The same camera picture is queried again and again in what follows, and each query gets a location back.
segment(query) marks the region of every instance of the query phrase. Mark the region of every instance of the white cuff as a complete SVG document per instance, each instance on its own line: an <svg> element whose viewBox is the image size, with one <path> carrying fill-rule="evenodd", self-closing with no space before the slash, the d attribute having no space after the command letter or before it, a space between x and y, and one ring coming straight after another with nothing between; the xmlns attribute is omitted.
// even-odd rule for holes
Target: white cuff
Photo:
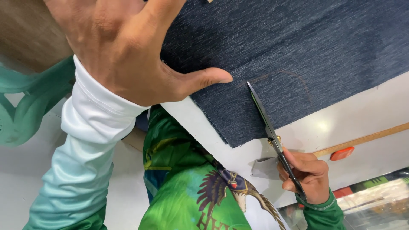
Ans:
<svg viewBox="0 0 409 230"><path fill-rule="evenodd" d="M93 143L112 143L125 137L135 117L149 107L132 103L103 87L74 55L76 83L62 111L61 128Z"/></svg>

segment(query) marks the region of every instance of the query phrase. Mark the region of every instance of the scissor blade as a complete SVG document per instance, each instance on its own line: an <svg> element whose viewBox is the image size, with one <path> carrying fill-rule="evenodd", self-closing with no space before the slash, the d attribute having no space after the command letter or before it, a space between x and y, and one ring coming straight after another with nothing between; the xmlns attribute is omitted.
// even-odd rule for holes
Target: scissor blade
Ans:
<svg viewBox="0 0 409 230"><path fill-rule="evenodd" d="M272 139L275 143L274 147L276 148L277 153L282 153L283 152L283 148L281 147L280 142L278 141L277 135L273 129L273 125L271 125L270 119L267 116L267 113L263 107L263 104L261 103L257 93L254 91L253 87L251 86L251 84L249 82L247 82L247 85L249 86L250 89L250 93L252 95L252 98L254 100L254 102L256 103L258 112L260 113L260 116L262 117L264 124L265 124L265 131L267 132L267 136Z"/></svg>

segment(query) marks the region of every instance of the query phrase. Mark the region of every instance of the scissor handle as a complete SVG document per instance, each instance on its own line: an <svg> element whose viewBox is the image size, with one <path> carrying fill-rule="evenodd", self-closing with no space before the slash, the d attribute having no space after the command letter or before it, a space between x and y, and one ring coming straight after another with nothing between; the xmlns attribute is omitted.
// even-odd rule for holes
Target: scissor handle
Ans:
<svg viewBox="0 0 409 230"><path fill-rule="evenodd" d="M284 156L284 153L277 153L277 155L278 155L280 162L283 164L284 169L287 171L288 175L293 181L295 188L297 189L297 193L300 196L300 199L307 202L306 193L304 192L304 189L301 186L301 183L298 181L297 178L295 178L294 173L292 172L291 167L288 164L287 159Z"/></svg>

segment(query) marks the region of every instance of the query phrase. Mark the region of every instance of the dark blue upholstery fabric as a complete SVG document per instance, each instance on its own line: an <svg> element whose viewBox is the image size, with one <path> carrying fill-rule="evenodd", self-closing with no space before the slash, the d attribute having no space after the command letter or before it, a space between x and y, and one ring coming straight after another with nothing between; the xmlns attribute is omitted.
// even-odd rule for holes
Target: dark blue upholstery fabric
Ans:
<svg viewBox="0 0 409 230"><path fill-rule="evenodd" d="M408 0L188 0L161 58L234 81L191 97L232 147L266 137L246 81L277 129L409 70Z"/></svg>

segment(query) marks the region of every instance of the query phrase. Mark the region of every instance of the white sleeve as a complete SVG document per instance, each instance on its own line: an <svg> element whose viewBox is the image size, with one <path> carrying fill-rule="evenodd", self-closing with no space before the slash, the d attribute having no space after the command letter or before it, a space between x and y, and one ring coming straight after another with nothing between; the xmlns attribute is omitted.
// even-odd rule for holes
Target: white sleeve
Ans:
<svg viewBox="0 0 409 230"><path fill-rule="evenodd" d="M63 106L61 128L68 136L52 157L44 186L24 229L61 229L106 205L113 148L149 107L136 105L93 79L74 56L76 83Z"/></svg>

